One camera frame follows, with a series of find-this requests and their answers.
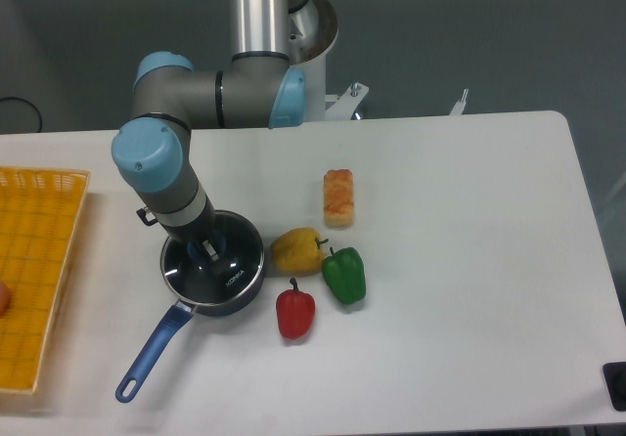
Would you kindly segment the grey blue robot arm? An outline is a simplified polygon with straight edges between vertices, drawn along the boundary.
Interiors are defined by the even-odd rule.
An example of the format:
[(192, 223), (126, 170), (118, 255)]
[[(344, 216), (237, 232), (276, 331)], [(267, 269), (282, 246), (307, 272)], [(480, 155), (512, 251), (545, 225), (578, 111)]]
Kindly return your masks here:
[(230, 68), (199, 71), (181, 55), (155, 52), (138, 67), (131, 120), (112, 140), (125, 182), (175, 240), (217, 259), (223, 247), (212, 204), (192, 168), (195, 126), (283, 128), (306, 114), (305, 74), (291, 66), (290, 15), (309, 0), (229, 0)]

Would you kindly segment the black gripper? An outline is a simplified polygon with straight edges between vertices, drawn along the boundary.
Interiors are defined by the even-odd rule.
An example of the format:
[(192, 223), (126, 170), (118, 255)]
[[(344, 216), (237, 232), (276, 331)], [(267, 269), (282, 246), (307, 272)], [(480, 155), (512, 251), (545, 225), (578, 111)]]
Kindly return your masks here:
[(219, 259), (227, 249), (225, 237), (217, 230), (196, 232), (187, 229), (174, 229), (170, 233), (169, 255), (205, 255), (210, 261)]

